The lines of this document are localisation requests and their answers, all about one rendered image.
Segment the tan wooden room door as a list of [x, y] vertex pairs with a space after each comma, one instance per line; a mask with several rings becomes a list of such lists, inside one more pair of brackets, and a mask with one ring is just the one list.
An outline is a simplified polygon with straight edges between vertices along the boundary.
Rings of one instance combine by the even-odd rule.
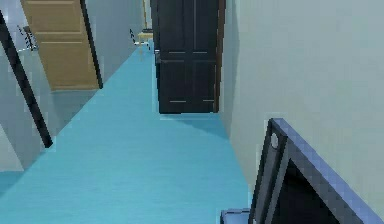
[[20, 0], [52, 91], [99, 89], [81, 0]]

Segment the black slatted chair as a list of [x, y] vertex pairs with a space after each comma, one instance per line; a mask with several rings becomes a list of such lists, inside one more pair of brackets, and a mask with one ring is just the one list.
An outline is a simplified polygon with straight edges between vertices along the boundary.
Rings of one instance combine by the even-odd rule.
[[26, 43], [26, 48], [31, 50], [31, 51], [37, 50], [38, 44], [36, 41], [36, 37], [32, 33], [30, 27], [29, 26], [24, 26], [24, 27], [17, 26], [17, 28], [18, 28], [20, 34], [24, 37], [24, 40]]

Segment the grey black cabinet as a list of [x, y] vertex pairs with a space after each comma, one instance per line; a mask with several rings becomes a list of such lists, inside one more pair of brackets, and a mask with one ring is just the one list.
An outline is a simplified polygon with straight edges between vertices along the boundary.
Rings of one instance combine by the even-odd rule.
[[252, 203], [220, 224], [384, 224], [282, 118], [271, 118]]

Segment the black room door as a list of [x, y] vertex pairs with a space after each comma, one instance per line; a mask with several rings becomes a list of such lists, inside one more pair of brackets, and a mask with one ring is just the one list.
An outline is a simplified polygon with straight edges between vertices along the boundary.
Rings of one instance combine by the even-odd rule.
[[150, 0], [159, 112], [219, 110], [226, 0]]

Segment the tan wooden table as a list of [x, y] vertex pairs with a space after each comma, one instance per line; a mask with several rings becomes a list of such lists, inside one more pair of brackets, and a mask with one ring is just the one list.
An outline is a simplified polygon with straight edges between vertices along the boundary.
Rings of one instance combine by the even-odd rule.
[[151, 49], [149, 40], [153, 38], [153, 33], [146, 31], [146, 32], [140, 32], [138, 34], [138, 45], [140, 47], [140, 52], [143, 52], [143, 49], [147, 47], [148, 49]]

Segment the black dining chair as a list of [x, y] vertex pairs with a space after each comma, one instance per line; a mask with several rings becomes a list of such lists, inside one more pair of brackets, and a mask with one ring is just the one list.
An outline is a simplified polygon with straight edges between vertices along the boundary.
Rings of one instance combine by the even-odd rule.
[[134, 34], [134, 32], [132, 31], [132, 29], [130, 29], [130, 37], [131, 37], [131, 39], [132, 39], [132, 41], [133, 41], [133, 44], [134, 45], [146, 45], [147, 47], [148, 47], [148, 49], [150, 50], [150, 46], [149, 46], [149, 43], [148, 42], [143, 42], [143, 41], [139, 41], [139, 42], [137, 42], [136, 40], [135, 40], [135, 34]]

